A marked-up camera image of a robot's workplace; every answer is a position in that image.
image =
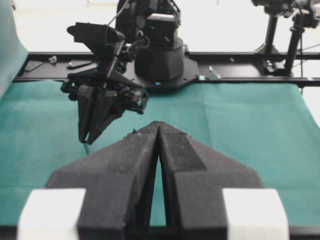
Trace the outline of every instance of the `black metal frame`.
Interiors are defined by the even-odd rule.
[[[48,58],[53,55],[57,56],[58,63],[52,65]],[[277,54],[260,54],[254,52],[186,52],[186,55],[193,61],[198,62],[199,75],[204,78],[199,78],[198,74],[189,83],[287,83],[298,85],[299,88],[304,87],[320,87],[320,72],[318,76],[311,80],[307,77],[293,76],[272,76],[266,75],[264,71],[264,61],[281,62],[286,59],[287,53],[281,52]],[[64,81],[69,73],[76,70],[67,69],[66,66],[71,60],[93,60],[94,55],[90,52],[31,52],[21,68],[20,73],[14,79],[15,82],[32,82],[41,80]],[[320,60],[320,53],[308,52],[303,55],[297,54],[297,60]],[[44,62],[40,67],[31,72],[24,72],[24,68],[29,60]],[[215,72],[219,73],[221,78],[210,78],[209,67],[212,66]],[[92,68],[92,65],[81,68]],[[181,82],[175,86],[167,84],[166,91],[175,90],[185,83]],[[153,83],[147,83],[146,88],[157,91],[165,86],[156,86]]]
[[[270,60],[281,62],[287,58],[286,52],[270,53],[255,53],[255,52],[186,52],[186,55],[193,61],[198,62],[199,75],[190,83],[261,83],[261,84],[295,84],[299,88],[304,87],[320,87],[320,72],[318,77],[309,78],[292,77],[292,76],[271,76],[264,72],[264,61]],[[57,56],[58,63],[52,65],[48,58]],[[14,82],[33,82],[51,79],[55,81],[64,81],[67,75],[73,70],[67,70],[66,65],[71,60],[93,60],[94,56],[91,52],[32,52],[29,54],[25,64],[21,68]],[[303,55],[297,54],[297,60],[319,60],[320,53],[312,52]],[[29,60],[42,61],[44,64],[38,69],[31,72],[24,72],[24,68]],[[221,78],[211,79],[208,68],[212,66]],[[320,226],[291,226],[289,229],[291,240],[315,240],[320,239]],[[16,226],[0,226],[0,240],[15,240],[17,234]],[[169,227],[154,227],[149,228],[136,227],[128,229],[128,240],[178,240],[180,234],[177,229]]]

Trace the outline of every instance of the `green tablecloth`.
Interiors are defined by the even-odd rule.
[[[85,155],[77,103],[54,81],[14,83],[0,100],[0,225],[15,225],[29,192]],[[144,115],[126,112],[91,146],[166,121],[258,171],[276,188],[291,225],[320,225],[320,130],[290,84],[193,84],[156,95]],[[151,223],[165,224],[158,169]]]

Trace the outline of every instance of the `black cylindrical base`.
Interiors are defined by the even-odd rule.
[[[134,61],[135,73],[152,82],[167,82],[184,73],[184,42],[178,38],[173,47],[142,49]]]

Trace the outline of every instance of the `wire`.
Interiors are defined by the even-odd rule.
[[[317,44],[317,45],[313,45],[313,46],[306,47],[306,48],[304,48],[304,49],[303,49],[303,51],[305,51],[305,50],[309,50],[309,49],[313,49],[313,48],[316,48],[316,47],[319,47],[319,46],[320,46],[320,43],[319,43],[319,44]]]
[[[300,66],[301,65],[301,63],[298,63],[298,64],[296,64],[296,65],[294,65],[292,68],[296,68],[296,67],[298,67],[298,66]]]
[[[122,8],[120,9],[120,11],[111,19],[111,21],[107,24],[107,26],[109,26],[110,24],[112,24],[112,22],[119,17],[120,14],[122,14],[122,12],[125,10],[127,4],[129,3],[130,0],[126,0],[125,3],[123,4]]]
[[[297,4],[297,8],[299,9],[300,12],[300,20],[301,20],[301,26],[300,26],[300,52],[301,52],[301,62],[300,62],[300,66],[301,66],[301,77],[304,77],[304,61],[303,61],[303,56],[304,56],[304,44],[303,44],[303,34],[304,34],[304,14],[302,12],[302,8],[299,4]]]

